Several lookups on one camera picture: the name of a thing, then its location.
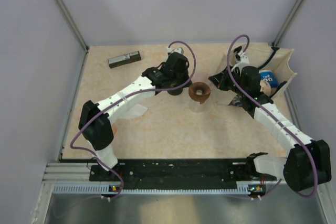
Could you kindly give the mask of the white paper coffee filter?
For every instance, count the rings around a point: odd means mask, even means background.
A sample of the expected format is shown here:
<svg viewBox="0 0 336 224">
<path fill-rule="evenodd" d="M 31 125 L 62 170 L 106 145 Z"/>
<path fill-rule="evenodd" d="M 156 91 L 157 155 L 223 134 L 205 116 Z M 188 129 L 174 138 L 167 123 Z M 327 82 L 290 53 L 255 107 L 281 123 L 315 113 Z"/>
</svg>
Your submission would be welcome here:
<svg viewBox="0 0 336 224">
<path fill-rule="evenodd" d="M 142 116 L 147 110 L 148 110 L 147 107 L 144 107 L 140 104 L 136 104 L 135 106 L 130 108 L 127 112 L 123 113 L 119 117 L 119 119 L 124 119 L 124 120 L 135 119 L 135 118 Z"/>
</svg>

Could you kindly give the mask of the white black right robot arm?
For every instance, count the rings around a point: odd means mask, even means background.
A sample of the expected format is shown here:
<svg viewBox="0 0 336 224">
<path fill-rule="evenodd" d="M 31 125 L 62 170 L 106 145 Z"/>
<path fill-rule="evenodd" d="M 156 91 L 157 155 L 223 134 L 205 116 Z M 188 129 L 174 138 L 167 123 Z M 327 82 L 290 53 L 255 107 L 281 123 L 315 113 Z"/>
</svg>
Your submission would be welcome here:
<svg viewBox="0 0 336 224">
<path fill-rule="evenodd" d="M 314 140 L 288 120 L 262 92 L 261 76 L 251 66 L 245 52 L 234 52 L 235 63 L 227 62 L 219 73 L 210 76 L 218 90 L 239 96 L 242 108 L 264 125 L 286 151 L 286 157 L 267 153 L 250 155 L 252 162 L 245 166 L 245 174 L 252 180 L 268 174 L 284 180 L 295 192 L 327 183 L 331 180 L 330 148 L 324 140 Z"/>
</svg>

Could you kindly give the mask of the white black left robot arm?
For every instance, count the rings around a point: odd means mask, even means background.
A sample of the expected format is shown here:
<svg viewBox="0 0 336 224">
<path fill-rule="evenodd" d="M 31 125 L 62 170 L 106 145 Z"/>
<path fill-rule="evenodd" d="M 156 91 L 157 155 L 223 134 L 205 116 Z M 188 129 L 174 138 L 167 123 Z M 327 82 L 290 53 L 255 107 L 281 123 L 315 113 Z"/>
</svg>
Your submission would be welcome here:
<svg viewBox="0 0 336 224">
<path fill-rule="evenodd" d="M 182 91 L 188 87 L 191 84 L 189 65 L 183 49 L 174 49 L 165 62 L 158 67 L 147 68 L 116 94 L 96 103 L 89 100 L 83 105 L 79 130 L 93 148 L 102 167 L 101 174 L 107 180 L 114 180 L 119 174 L 118 159 L 112 146 L 114 122 L 141 116 L 146 108 L 139 103 L 161 91 Z"/>
</svg>

